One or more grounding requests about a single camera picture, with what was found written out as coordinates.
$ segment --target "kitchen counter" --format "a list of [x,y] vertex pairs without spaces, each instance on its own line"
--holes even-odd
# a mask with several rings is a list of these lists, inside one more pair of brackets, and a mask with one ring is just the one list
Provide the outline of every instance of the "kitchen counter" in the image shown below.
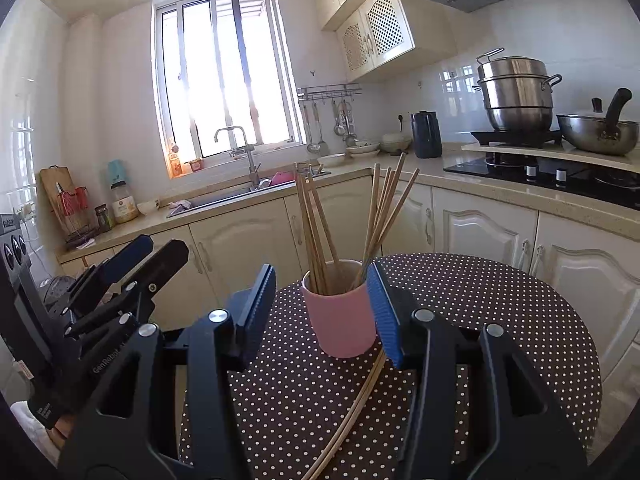
[[[568,218],[583,224],[591,225],[605,231],[619,234],[631,240],[640,240],[640,213],[633,209],[602,202],[593,198],[587,198],[553,189],[545,189],[537,186],[527,186],[515,182],[505,182],[491,178],[468,176],[455,173],[447,173],[443,168],[460,164],[468,160],[479,158],[479,153],[464,152],[459,146],[445,149],[441,158],[420,159],[414,153],[410,153],[405,161],[401,180],[409,180],[416,168],[420,174],[416,182],[425,186],[440,187],[471,195],[482,196],[513,205],[540,210],[551,215]],[[394,168],[398,158],[389,155],[379,155],[376,158],[365,160],[350,159],[347,164],[338,168],[328,168],[330,175],[316,179],[318,186],[329,186],[353,178],[372,174],[373,165],[379,162],[382,165],[382,174],[387,167]],[[240,184],[238,179],[228,183],[216,184],[217,189]],[[210,187],[202,190],[202,193],[210,192]],[[269,200],[276,200],[295,194],[294,184],[280,186],[274,189],[265,189],[249,196],[241,196],[226,202],[213,204],[210,207],[194,210],[167,218],[170,210],[167,207],[148,216],[140,215],[135,220],[126,224],[117,225],[111,231],[95,238],[95,244],[83,250],[73,250],[58,254],[61,264],[97,253],[105,249],[119,246],[132,241],[141,234],[153,235],[162,231],[191,224],[200,220],[211,218],[257,205]]]

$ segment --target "metal bolt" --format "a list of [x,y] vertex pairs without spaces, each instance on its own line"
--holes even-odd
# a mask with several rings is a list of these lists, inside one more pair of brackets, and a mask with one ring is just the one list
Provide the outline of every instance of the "metal bolt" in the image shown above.
[[414,313],[414,316],[415,316],[415,319],[424,323],[433,321],[433,319],[436,317],[436,315],[431,310],[427,310],[426,308],[421,308],[420,310],[416,310]]
[[149,337],[150,335],[153,335],[156,333],[157,328],[158,327],[153,323],[146,323],[138,329],[138,333],[142,337]]
[[489,335],[492,335],[494,337],[500,337],[502,334],[504,334],[504,329],[500,325],[496,324],[489,325],[486,328],[486,331],[489,333]]
[[209,313],[209,321],[212,323],[222,323],[227,317],[229,317],[229,313],[221,308],[212,310]]

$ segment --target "polka dot tablecloth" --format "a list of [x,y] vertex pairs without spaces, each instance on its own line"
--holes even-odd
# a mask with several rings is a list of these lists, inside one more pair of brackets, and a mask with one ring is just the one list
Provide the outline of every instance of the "polka dot tablecloth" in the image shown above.
[[[421,306],[455,325],[479,330],[501,324],[556,394],[587,446],[602,397],[596,349],[580,317],[551,287],[512,267],[460,254],[398,254],[380,259],[389,283],[407,288]],[[258,358],[229,374],[238,427],[255,479],[300,480],[357,396],[381,345],[353,359],[318,346],[295,283],[279,291]],[[319,478],[392,480],[406,429],[414,373],[388,360],[360,417]],[[465,457],[466,370],[458,367],[456,446]],[[189,463],[188,406],[180,458]]]

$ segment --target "utensil rack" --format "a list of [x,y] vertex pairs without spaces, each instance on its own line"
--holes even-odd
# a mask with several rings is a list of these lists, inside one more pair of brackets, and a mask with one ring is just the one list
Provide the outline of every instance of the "utensil rack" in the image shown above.
[[362,94],[362,87],[357,83],[340,85],[306,86],[297,88],[298,101],[327,101],[343,99]]

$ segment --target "black kettle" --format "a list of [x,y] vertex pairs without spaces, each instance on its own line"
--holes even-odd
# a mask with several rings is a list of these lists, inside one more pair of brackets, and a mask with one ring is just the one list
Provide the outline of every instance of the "black kettle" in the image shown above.
[[414,133],[414,152],[418,158],[442,156],[442,140],[436,112],[411,114],[411,130]]

